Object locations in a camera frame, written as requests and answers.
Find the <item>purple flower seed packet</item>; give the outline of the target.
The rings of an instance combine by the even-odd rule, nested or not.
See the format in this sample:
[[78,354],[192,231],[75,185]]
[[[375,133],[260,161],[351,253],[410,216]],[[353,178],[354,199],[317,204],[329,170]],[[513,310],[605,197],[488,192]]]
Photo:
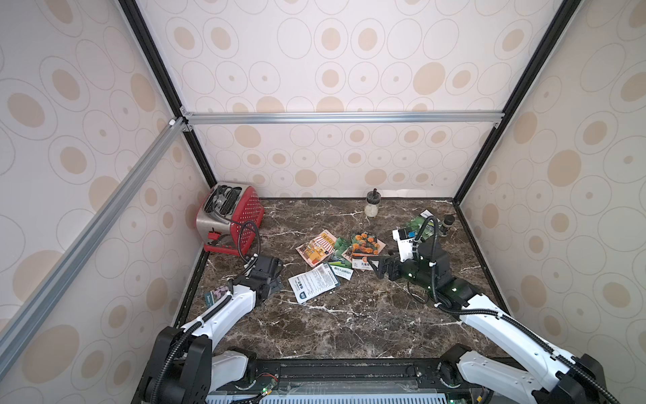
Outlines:
[[340,284],[329,264],[320,264],[308,272],[289,278],[289,285],[298,304],[331,291]]
[[229,291],[229,288],[227,286],[220,286],[219,288],[213,290],[213,291],[207,291],[204,294],[205,298],[205,306],[207,308],[212,307],[215,305],[222,297],[224,297],[227,292]]

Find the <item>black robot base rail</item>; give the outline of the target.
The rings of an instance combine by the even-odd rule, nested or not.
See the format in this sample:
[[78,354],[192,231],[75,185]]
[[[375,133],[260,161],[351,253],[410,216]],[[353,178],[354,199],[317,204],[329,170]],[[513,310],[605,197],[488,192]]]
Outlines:
[[211,360],[156,362],[135,403],[479,403],[495,394],[542,403],[548,392],[510,360],[474,351],[458,362],[413,360],[259,360],[227,352]]

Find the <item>pink sunflower shop seed packet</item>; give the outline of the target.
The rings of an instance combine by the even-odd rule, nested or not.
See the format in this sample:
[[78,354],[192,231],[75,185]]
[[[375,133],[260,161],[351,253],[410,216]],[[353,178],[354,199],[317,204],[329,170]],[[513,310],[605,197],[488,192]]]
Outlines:
[[321,264],[335,251],[337,238],[328,230],[314,237],[309,242],[297,247],[296,251],[312,269]]

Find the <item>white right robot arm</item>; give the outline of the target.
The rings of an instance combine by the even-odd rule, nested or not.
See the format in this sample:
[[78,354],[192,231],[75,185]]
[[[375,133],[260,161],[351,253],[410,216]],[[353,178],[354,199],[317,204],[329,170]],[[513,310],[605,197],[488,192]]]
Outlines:
[[418,252],[406,261],[381,256],[368,261],[380,278],[403,279],[424,289],[433,304],[484,334],[516,361],[516,366],[488,359],[457,343],[439,360],[437,373],[447,388],[479,385],[517,403],[615,403],[604,370],[590,355],[577,357],[538,336],[475,285],[453,275],[447,259]]

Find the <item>orange marigold seed packet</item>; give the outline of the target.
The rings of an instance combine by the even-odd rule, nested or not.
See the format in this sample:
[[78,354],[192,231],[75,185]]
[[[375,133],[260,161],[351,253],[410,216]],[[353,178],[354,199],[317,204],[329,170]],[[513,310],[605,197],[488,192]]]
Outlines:
[[351,237],[347,258],[352,259],[352,267],[357,270],[372,270],[367,257],[379,256],[386,244],[368,232],[356,233]]

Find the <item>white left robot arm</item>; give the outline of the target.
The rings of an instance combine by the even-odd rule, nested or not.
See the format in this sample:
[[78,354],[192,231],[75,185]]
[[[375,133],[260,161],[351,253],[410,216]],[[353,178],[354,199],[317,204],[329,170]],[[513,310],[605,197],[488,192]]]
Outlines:
[[239,320],[281,290],[283,270],[280,259],[256,254],[213,306],[181,327],[164,328],[132,402],[205,403],[211,392],[229,383],[254,385],[255,353],[236,348],[215,355],[214,350]]

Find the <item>green gourd seed packet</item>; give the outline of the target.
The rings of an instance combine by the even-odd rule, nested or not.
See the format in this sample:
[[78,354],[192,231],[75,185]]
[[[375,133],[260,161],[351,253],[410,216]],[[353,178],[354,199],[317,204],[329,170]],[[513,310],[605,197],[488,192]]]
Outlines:
[[338,237],[334,244],[334,251],[327,261],[333,274],[345,280],[351,280],[353,277],[352,259],[347,258],[348,249],[350,249],[350,242],[343,237]]

